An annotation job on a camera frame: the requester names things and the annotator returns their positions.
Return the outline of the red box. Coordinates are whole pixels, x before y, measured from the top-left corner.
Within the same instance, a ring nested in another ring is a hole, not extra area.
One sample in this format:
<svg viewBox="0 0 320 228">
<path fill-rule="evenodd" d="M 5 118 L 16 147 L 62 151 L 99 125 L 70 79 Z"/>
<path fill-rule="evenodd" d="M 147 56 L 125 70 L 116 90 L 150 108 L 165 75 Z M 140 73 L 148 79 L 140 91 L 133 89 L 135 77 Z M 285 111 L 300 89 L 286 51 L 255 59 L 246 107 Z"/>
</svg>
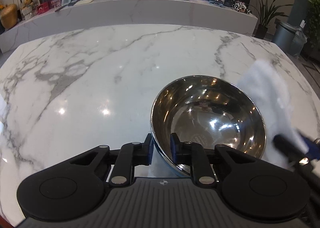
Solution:
<svg viewBox="0 0 320 228">
<path fill-rule="evenodd" d="M 49 2 L 44 2 L 36 7 L 37 15 L 44 14 L 50 10 Z"/>
</svg>

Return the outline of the grey metal trash bin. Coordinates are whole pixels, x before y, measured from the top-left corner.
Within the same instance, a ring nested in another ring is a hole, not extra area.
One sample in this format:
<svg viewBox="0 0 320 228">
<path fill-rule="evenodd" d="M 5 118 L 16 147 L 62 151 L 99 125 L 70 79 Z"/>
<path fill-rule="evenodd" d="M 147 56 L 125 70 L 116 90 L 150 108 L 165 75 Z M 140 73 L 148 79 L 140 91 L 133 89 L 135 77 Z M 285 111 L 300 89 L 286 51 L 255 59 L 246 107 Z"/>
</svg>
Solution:
<svg viewBox="0 0 320 228">
<path fill-rule="evenodd" d="M 271 42 L 276 44 L 284 53 L 287 53 L 297 30 L 297 27 L 286 22 L 279 21 Z"/>
</svg>

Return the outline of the gold round vase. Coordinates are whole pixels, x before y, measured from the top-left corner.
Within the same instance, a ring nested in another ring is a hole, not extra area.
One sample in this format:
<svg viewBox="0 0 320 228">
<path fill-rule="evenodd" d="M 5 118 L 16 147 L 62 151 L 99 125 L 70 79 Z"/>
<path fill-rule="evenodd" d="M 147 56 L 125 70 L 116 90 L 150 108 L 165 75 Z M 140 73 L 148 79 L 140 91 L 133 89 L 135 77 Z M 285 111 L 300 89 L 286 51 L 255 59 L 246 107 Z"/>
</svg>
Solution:
<svg viewBox="0 0 320 228">
<path fill-rule="evenodd" d="M 1 4 L 1 24 L 9 30 L 13 28 L 18 21 L 18 8 L 16 4 L 3 5 Z"/>
</svg>

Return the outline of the white digital clock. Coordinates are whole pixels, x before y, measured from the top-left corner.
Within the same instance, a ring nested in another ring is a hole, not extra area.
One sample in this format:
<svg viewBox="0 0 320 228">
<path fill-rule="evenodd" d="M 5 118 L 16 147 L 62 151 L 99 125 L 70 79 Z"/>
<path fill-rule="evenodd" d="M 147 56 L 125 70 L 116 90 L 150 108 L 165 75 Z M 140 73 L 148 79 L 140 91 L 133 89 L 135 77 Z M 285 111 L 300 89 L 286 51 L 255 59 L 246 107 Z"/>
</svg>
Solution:
<svg viewBox="0 0 320 228">
<path fill-rule="evenodd" d="M 61 6 L 67 6 L 71 3 L 71 0 L 61 0 Z"/>
</svg>

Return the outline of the green potted plant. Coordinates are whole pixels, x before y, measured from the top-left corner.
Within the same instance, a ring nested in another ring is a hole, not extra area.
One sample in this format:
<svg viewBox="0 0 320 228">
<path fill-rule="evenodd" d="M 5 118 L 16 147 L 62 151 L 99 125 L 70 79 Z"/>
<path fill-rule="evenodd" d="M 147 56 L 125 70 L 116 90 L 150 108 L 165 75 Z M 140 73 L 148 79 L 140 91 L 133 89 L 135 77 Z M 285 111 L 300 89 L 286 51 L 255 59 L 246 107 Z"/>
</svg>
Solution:
<svg viewBox="0 0 320 228">
<path fill-rule="evenodd" d="M 268 0 L 257 0 L 257 1 L 259 4 L 258 8 L 250 4 L 250 6 L 257 11 L 258 19 L 259 19 L 259 24 L 254 37 L 257 39 L 264 39 L 268 31 L 268 25 L 273 18 L 289 17 L 284 12 L 279 12 L 278 10 L 283 7 L 291 7 L 293 6 L 293 4 L 275 5 L 276 0 L 272 0 L 271 3 L 269 3 Z"/>
</svg>

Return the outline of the blue steel bowl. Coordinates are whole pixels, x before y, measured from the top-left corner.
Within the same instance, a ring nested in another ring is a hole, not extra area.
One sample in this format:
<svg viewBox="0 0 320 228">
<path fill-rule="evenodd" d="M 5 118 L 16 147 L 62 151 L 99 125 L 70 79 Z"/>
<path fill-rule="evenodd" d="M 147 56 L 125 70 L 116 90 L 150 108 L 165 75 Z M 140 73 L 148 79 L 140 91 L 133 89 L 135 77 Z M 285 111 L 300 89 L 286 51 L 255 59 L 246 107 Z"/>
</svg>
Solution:
<svg viewBox="0 0 320 228">
<path fill-rule="evenodd" d="M 220 78 L 191 75 L 167 84 L 155 98 L 150 126 L 157 152 L 178 174 L 190 168 L 172 158 L 170 135 L 213 149 L 224 144 L 263 157 L 266 127 L 257 106 L 237 86 Z"/>
</svg>

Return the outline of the cow figurines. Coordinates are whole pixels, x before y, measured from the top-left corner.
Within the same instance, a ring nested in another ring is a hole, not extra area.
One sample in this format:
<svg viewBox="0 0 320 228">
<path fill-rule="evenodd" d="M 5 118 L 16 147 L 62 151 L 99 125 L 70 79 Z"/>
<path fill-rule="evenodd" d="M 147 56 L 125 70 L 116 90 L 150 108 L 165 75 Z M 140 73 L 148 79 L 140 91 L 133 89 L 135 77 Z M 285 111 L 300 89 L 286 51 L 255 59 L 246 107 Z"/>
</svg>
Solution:
<svg viewBox="0 0 320 228">
<path fill-rule="evenodd" d="M 247 15 L 252 13 L 251 10 L 247 8 L 245 3 L 244 2 L 240 2 L 240 1 L 235 1 L 232 4 L 232 9 L 237 11 L 237 12 L 240 12 L 240 13 L 245 13 Z"/>
</svg>

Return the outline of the teddy bear decoration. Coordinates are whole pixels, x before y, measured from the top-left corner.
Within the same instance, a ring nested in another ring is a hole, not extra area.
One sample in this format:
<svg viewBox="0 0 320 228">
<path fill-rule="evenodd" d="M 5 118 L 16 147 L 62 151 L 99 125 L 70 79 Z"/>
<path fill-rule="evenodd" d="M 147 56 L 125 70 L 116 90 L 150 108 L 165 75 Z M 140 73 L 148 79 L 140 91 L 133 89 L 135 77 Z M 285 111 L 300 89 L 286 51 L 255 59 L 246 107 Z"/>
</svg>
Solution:
<svg viewBox="0 0 320 228">
<path fill-rule="evenodd" d="M 24 19 L 30 20 L 34 15 L 34 3 L 33 0 L 24 0 L 23 6 L 21 8 L 21 13 L 24 16 Z"/>
</svg>

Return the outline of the white paper towel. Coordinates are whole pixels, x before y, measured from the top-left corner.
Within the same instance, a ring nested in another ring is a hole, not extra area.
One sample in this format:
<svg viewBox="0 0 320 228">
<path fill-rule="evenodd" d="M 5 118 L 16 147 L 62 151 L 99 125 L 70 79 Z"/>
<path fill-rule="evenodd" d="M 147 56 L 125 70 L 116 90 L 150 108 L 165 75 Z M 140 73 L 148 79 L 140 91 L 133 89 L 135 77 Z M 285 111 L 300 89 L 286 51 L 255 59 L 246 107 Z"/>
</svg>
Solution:
<svg viewBox="0 0 320 228">
<path fill-rule="evenodd" d="M 285 80 L 269 62 L 257 60 L 237 86 L 251 98 L 263 118 L 267 142 L 262 159 L 290 169 L 287 158 L 274 147 L 273 138 L 280 134 L 304 154 L 309 148 L 292 125 L 293 107 Z"/>
</svg>

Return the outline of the white marble tv console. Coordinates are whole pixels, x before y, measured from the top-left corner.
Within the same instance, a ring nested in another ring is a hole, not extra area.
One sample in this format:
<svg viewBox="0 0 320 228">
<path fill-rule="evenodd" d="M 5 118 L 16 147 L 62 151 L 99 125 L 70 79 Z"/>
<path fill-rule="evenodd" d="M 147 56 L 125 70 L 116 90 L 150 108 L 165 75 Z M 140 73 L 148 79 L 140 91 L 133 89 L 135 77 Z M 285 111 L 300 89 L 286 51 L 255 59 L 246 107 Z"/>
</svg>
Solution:
<svg viewBox="0 0 320 228">
<path fill-rule="evenodd" d="M 1 51 L 42 37 L 99 26 L 169 24 L 196 26 L 252 35 L 254 15 L 199 0 L 94 0 L 18 23 L 1 34 Z"/>
</svg>

